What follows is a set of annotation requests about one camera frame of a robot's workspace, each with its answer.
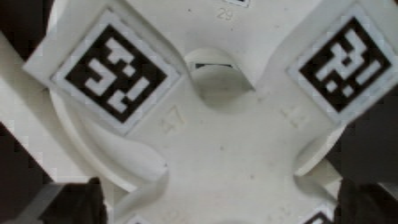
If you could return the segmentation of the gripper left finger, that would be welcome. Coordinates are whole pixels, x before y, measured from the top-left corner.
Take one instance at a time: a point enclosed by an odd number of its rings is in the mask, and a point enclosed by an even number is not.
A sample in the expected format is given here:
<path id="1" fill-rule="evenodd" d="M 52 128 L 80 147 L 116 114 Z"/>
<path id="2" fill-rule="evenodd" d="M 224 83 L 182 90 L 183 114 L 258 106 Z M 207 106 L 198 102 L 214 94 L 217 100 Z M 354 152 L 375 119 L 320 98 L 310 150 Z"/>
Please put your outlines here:
<path id="1" fill-rule="evenodd" d="M 0 224 L 107 224 L 102 181 L 50 183 L 24 211 Z"/>

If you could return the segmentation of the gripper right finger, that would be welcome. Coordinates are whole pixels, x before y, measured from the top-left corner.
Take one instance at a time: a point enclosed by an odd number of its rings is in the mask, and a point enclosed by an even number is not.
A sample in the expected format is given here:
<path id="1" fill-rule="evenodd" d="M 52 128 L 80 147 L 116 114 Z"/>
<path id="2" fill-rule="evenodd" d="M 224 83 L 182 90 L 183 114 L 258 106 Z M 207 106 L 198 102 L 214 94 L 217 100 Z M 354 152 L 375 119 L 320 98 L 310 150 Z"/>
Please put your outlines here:
<path id="1" fill-rule="evenodd" d="M 342 181 L 334 224 L 398 224 L 398 184 Z"/>

